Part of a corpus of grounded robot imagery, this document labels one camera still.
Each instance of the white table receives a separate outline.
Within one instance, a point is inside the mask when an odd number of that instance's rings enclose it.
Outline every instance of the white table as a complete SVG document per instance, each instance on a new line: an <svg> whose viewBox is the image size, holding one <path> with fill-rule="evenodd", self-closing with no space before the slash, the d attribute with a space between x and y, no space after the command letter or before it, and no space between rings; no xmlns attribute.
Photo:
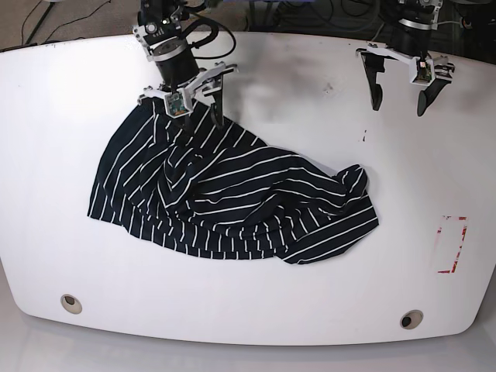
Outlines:
<svg viewBox="0 0 496 372"><path fill-rule="evenodd" d="M378 78L381 110L371 110L354 54L364 42L238 39L226 59L240 69L226 77L227 116L329 172L364 165L381 225L340 257L291 266L188 257L91 220L99 158L160 75L131 36L12 51L0 55L0 257L19 308L79 326L212 343L376 343L467 329L496 263L496 67L455 58L455 81L419 119L419 89L394 61ZM222 35L201 54L229 43ZM468 217L452 274L438 271L451 269L465 222L442 222L443 215ZM62 308L64 294L81 301L80 315ZM413 309L423 311L422 324L402 329Z"/></svg>

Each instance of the striped cloth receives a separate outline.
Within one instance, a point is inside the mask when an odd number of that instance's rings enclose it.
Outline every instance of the striped cloth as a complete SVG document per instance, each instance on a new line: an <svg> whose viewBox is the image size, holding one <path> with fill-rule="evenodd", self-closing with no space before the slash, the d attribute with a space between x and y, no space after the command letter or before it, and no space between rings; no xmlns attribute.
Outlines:
<svg viewBox="0 0 496 372"><path fill-rule="evenodd" d="M196 102L190 129L147 99L110 139L88 215L136 238L220 260L310 264L344 253L377 216L358 165L329 177Z"/></svg>

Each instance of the gray floor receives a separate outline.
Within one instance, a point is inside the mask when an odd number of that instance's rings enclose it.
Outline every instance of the gray floor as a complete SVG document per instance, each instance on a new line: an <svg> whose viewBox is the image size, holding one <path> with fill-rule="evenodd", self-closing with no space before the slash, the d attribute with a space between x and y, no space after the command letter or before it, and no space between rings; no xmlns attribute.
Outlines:
<svg viewBox="0 0 496 372"><path fill-rule="evenodd" d="M21 43L21 25L39 0L2 0L0 4L0 49L18 46ZM62 23L89 15L106 0L66 0L56 4L48 15L33 42L42 43ZM136 22L140 0L112 0L91 18L60 28L52 40L73 40L78 37L99 37L131 33L131 25ZM43 1L29 17L25 27L25 39L31 33L38 19L48 7ZM211 11L211 17L226 24L234 31L246 27L245 2L222 3Z"/></svg>

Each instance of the round hole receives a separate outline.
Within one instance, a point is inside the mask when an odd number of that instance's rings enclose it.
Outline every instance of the round hole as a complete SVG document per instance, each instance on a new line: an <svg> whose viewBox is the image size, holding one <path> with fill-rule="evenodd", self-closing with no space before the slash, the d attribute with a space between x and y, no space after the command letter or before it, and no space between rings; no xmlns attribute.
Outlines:
<svg viewBox="0 0 496 372"><path fill-rule="evenodd" d="M420 310L412 310L401 317L400 326L403 329L414 329L423 320L424 315Z"/></svg>
<svg viewBox="0 0 496 372"><path fill-rule="evenodd" d="M83 311L83 307L77 298L71 296L70 294L65 294L60 299L62 307L65 308L71 314L79 314Z"/></svg>

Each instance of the black and white striped fabric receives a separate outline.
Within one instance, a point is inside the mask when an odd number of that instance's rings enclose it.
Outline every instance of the black and white striped fabric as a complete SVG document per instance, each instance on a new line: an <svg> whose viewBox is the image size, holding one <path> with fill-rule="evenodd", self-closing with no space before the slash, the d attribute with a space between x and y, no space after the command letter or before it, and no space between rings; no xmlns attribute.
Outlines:
<svg viewBox="0 0 496 372"><path fill-rule="evenodd" d="M358 165L329 177L195 103L190 131L147 99L100 160L88 215L191 256L310 264L344 253L377 225Z"/></svg>

